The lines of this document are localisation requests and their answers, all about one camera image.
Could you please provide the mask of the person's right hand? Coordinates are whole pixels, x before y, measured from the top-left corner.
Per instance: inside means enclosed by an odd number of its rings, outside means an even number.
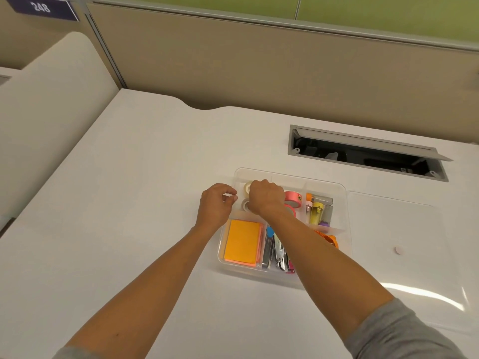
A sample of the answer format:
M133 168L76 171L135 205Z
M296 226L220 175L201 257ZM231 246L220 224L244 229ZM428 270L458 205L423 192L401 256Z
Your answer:
M249 208L266 221L287 214L284 208L284 190L275 184L274 191L250 191Z

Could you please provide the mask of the person's left hand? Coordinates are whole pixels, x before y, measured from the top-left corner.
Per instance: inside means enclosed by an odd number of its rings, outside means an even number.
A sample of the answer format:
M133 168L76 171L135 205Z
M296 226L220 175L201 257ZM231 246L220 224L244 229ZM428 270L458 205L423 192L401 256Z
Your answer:
M200 199L195 230L211 238L217 230L226 223L233 204L225 204L223 195L237 195L236 189L217 183L206 189Z

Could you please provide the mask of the clear plastic organizer tray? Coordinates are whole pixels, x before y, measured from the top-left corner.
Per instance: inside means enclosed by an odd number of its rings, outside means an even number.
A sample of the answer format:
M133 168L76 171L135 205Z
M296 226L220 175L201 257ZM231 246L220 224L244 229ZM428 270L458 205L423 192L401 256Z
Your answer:
M334 235L338 241L339 250L348 255L351 254L352 244L349 236L346 190L341 184L256 169L239 168L233 177L233 187L238 192L238 201L233 206L229 220L221 229L217 271L264 283L303 289L297 273L288 274L276 266L274 248L270 267L268 269L261 268L266 229L270 225L260 216L241 209L241 203L246 199L243 192L244 184L251 180L268 180L281 186L284 191L300 193L303 202L298 210L297 219L313 230ZM306 212L307 193L333 199L330 227L309 223L310 212Z

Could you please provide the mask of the person's left forearm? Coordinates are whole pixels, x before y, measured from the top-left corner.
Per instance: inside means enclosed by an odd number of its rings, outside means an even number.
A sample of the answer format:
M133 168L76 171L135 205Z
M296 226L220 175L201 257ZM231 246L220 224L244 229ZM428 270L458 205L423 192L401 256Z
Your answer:
M65 347L101 359L145 359L211 238L195 226L99 309Z

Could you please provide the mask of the person's right forearm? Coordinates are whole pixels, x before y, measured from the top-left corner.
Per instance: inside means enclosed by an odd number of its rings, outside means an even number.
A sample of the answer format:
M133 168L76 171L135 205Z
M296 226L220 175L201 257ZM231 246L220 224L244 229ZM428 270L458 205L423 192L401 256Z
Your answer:
M258 214L279 237L308 295L342 341L394 299L363 267L294 218L284 205L267 206Z

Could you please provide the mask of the blue silver stapler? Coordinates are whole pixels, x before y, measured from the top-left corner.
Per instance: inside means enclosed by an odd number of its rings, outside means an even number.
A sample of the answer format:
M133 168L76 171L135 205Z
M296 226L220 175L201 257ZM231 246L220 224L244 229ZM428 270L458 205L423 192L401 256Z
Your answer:
M262 269L268 269L271 265L272 252L274 248L274 230L268 226L266 229L266 238L261 262Z

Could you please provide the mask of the orange tape dispenser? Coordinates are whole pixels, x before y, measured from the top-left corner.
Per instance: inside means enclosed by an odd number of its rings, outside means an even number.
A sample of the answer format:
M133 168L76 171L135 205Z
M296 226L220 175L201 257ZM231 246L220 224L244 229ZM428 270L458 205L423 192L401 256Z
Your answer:
M337 241L337 239L334 235L327 235L327 234L325 234L323 232L320 232L320 231L317 231L317 230L314 230L314 232L316 234L318 234L320 237L322 237L325 241L327 241L328 243L333 245L335 248L339 249L338 241Z

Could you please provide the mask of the beige partition panel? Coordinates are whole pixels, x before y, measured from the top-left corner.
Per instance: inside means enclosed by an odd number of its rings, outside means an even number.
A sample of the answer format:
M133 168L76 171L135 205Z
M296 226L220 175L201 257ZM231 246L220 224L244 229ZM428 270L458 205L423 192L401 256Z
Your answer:
M134 0L68 0L78 21L0 0L0 66L77 31L118 87L479 144L479 43Z

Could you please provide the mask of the clear plastic tray lid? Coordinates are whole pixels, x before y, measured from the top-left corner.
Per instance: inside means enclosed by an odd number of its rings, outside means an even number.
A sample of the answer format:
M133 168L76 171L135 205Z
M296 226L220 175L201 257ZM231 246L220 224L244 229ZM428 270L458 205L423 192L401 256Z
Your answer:
M351 191L352 256L427 324L468 332L474 324L439 211Z

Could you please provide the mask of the white desk side divider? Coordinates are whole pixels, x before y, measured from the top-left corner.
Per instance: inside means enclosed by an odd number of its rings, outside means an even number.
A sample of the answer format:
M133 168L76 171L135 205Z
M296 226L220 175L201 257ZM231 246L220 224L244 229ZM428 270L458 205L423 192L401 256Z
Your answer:
M20 215L119 90L80 32L0 86L0 229L2 220Z

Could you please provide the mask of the grey right sleeve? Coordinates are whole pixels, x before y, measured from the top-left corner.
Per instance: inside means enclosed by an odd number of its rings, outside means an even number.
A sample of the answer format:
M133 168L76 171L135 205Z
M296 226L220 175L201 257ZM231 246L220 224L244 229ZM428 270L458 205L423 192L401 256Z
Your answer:
M370 314L344 346L353 359L468 359L397 298Z

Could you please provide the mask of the grey sleeve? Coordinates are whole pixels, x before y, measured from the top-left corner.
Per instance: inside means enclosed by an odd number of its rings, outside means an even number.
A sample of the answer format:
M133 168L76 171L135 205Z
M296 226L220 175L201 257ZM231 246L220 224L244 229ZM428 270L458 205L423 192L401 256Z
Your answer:
M344 346L353 359L468 359L397 298L370 314Z
M101 359L95 353L77 347L62 347L51 359Z

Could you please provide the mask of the grey left sleeve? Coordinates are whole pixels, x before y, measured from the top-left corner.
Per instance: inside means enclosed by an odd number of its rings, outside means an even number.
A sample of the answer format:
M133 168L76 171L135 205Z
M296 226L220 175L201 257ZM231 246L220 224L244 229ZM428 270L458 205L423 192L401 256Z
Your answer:
M62 347L51 359L101 359L95 353L77 347Z

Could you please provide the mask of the dark blue number sign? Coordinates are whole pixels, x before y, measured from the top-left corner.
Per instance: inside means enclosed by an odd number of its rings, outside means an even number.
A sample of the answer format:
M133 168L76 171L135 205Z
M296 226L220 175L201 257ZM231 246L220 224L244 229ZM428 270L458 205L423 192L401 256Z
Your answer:
M6 0L19 14L79 22L69 0Z

